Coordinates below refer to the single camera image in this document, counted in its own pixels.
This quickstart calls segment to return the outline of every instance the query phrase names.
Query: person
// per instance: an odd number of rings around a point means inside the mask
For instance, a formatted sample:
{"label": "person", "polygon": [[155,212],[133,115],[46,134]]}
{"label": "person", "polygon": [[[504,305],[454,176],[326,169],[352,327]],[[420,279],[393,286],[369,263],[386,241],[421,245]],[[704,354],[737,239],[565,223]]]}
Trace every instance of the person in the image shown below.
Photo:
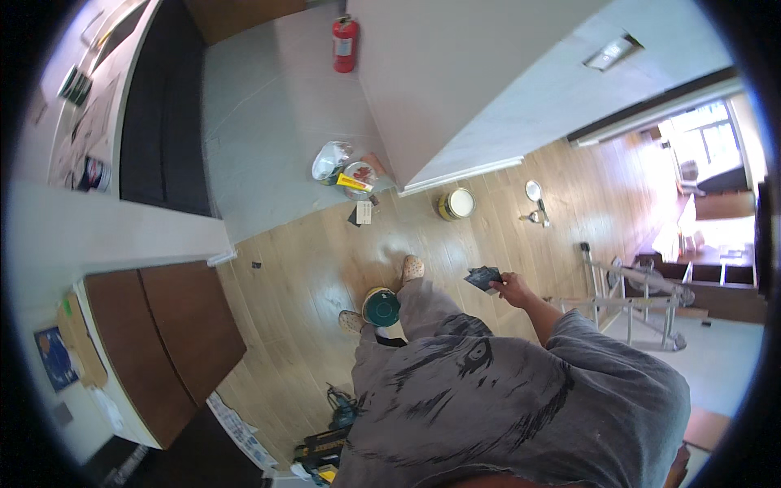
{"label": "person", "polygon": [[340,314],[361,335],[358,416],[333,486],[662,486],[690,414],[678,372],[577,310],[562,314],[512,272],[491,286],[526,311],[542,347],[496,337],[424,272],[406,257],[408,344]]}

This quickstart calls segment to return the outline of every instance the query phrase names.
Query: black cabinet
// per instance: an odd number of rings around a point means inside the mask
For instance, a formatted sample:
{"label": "black cabinet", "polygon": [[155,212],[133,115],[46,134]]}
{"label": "black cabinet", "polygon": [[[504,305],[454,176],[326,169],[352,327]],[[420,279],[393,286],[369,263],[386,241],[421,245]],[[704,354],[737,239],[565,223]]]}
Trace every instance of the black cabinet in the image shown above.
{"label": "black cabinet", "polygon": [[119,197],[210,216],[201,149],[206,43],[180,0],[163,0],[130,82]]}

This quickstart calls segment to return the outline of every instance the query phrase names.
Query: fire extinguisher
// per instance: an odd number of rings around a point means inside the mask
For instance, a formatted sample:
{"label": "fire extinguisher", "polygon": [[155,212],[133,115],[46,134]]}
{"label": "fire extinguisher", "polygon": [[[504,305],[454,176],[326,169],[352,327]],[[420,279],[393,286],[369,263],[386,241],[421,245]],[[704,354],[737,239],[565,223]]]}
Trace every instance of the fire extinguisher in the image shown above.
{"label": "fire extinguisher", "polygon": [[358,41],[358,23],[349,15],[336,19],[333,33],[333,68],[338,73],[350,73],[355,68],[355,44]]}

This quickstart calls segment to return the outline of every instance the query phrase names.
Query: wooden floor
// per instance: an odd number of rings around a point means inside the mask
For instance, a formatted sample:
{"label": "wooden floor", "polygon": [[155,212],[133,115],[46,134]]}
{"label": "wooden floor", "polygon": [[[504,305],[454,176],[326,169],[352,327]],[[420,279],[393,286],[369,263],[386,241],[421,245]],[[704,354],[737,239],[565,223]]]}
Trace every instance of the wooden floor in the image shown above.
{"label": "wooden floor", "polygon": [[[518,220],[536,208],[529,179],[542,185],[547,229]],[[448,223],[433,203],[457,186],[472,190],[477,210]],[[579,150],[557,141],[510,169],[404,198],[382,193],[361,228],[347,222],[347,202],[244,240],[219,275],[248,351],[217,391],[285,469],[303,437],[327,429],[328,383],[351,388],[358,340],[340,331],[339,311],[358,311],[370,287],[397,289],[406,254],[423,258],[428,277],[494,333],[536,341],[525,313],[462,280],[466,269],[495,265],[541,295],[583,297],[578,243],[626,261],[675,202],[669,150],[632,134]]]}

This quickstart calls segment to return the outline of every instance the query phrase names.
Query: open paint can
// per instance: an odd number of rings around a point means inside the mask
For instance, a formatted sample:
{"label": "open paint can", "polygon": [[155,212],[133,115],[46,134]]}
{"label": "open paint can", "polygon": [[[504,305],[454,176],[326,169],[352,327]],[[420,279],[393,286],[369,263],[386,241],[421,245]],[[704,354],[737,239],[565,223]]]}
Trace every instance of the open paint can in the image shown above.
{"label": "open paint can", "polygon": [[390,327],[398,322],[401,305],[396,294],[384,287],[374,287],[363,301],[363,319],[378,327]]}
{"label": "open paint can", "polygon": [[456,188],[439,199],[437,209],[443,219],[448,221],[465,219],[475,212],[477,200],[466,188]]}

